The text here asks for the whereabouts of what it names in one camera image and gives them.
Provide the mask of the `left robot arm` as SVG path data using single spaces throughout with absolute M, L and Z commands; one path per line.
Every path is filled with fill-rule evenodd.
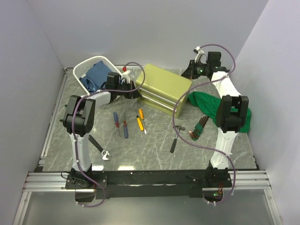
M 91 170 L 88 138 L 94 126 L 96 108 L 112 103 L 119 96 L 138 98 L 139 88 L 130 77 L 110 72 L 106 81 L 94 92 L 85 96 L 72 95 L 69 98 L 60 122 L 71 139 L 74 160 L 72 169 L 81 172 L 76 182 L 82 188 L 89 188 L 93 184 L 93 176 L 87 173 Z

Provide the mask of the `olive green tool chest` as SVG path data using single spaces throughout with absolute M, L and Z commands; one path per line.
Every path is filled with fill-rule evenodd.
M 147 64 L 135 80 L 140 86 L 140 102 L 178 118 L 187 97 L 180 98 L 192 86 L 192 81 L 173 72 Z

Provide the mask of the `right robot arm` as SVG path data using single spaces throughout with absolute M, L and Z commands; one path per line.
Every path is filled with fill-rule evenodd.
M 216 149 L 221 153 L 214 152 L 210 164 L 213 168 L 226 169 L 229 167 L 227 156 L 231 153 L 235 137 L 246 124 L 249 99 L 236 90 L 229 77 L 229 70 L 221 66 L 221 52 L 205 54 L 200 47 L 196 47 L 194 52 L 195 59 L 190 60 L 181 76 L 187 79 L 200 76 L 209 78 L 221 97 L 216 113 Z

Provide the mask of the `red blue screwdriver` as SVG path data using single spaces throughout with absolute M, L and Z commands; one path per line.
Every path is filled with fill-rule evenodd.
M 124 137 L 126 139 L 128 139 L 128 126 L 127 126 L 125 115 L 124 115 L 124 121 L 123 121 L 123 130 L 124 130 Z

